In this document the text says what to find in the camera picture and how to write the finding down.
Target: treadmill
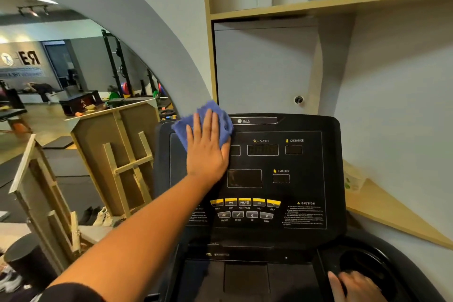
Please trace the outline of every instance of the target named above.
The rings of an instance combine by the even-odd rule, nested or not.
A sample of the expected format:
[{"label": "treadmill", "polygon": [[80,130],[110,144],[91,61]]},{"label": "treadmill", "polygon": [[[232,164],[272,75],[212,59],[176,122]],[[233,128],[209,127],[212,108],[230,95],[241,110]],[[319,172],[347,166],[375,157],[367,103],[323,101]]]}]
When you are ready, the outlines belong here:
[{"label": "treadmill", "polygon": [[[389,302],[445,302],[403,253],[347,227],[335,118],[230,117],[229,167],[193,212],[155,300],[333,302],[327,272],[359,271]],[[186,175],[172,124],[156,131],[156,196]]]}]

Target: sleeve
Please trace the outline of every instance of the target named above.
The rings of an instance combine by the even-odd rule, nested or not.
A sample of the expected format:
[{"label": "sleeve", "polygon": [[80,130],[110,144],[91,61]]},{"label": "sleeve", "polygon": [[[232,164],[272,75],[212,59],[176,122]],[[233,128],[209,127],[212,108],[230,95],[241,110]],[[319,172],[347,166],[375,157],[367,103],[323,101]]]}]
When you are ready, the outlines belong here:
[{"label": "sleeve", "polygon": [[89,287],[77,283],[57,284],[47,288],[38,302],[105,302]]}]

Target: blue cloth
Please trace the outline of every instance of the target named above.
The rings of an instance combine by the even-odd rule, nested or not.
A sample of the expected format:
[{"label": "blue cloth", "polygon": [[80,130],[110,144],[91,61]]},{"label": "blue cloth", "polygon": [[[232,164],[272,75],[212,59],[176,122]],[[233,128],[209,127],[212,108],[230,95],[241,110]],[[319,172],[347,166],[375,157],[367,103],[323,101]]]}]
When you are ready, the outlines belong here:
[{"label": "blue cloth", "polygon": [[[220,106],[217,105],[216,102],[210,100],[209,102],[204,104],[201,108],[197,109],[197,114],[200,115],[201,127],[203,126],[204,117],[208,109],[211,109],[212,112],[215,112],[217,115],[219,115],[219,133],[220,133],[219,145],[220,148],[222,148],[222,146],[228,141],[229,136],[233,133],[233,122],[231,121],[231,118],[230,116],[228,116],[226,111],[222,110]],[[190,125],[193,131],[193,115],[183,117],[172,125],[173,130],[175,131],[176,135],[178,135],[178,138],[183,144],[186,151],[187,151],[187,130],[186,130],[187,124]]]}]

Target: cabinet door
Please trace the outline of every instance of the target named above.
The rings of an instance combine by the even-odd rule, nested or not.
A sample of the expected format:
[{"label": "cabinet door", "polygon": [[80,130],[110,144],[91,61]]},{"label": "cabinet door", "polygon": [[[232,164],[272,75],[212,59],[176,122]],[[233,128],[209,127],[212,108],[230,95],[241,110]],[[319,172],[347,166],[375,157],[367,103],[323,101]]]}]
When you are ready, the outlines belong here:
[{"label": "cabinet door", "polygon": [[228,113],[305,113],[318,38],[313,19],[214,25],[219,105]]}]

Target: person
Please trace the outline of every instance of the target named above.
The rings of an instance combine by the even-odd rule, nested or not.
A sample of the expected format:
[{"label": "person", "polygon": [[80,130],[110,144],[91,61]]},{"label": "person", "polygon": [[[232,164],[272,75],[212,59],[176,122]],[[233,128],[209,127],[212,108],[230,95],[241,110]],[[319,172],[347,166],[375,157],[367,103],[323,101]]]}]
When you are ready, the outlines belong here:
[{"label": "person", "polygon": [[[39,302],[143,301],[173,251],[193,210],[225,173],[230,139],[219,147],[218,115],[206,112],[187,126],[187,175],[135,213],[76,260]],[[379,289],[358,273],[329,273],[335,302],[384,302]],[[351,290],[345,299],[341,279]]]},{"label": "person", "polygon": [[27,87],[24,89],[25,92],[39,94],[42,102],[50,105],[50,99],[47,97],[46,93],[51,95],[54,94],[52,86],[46,83],[27,83],[26,86]]}]

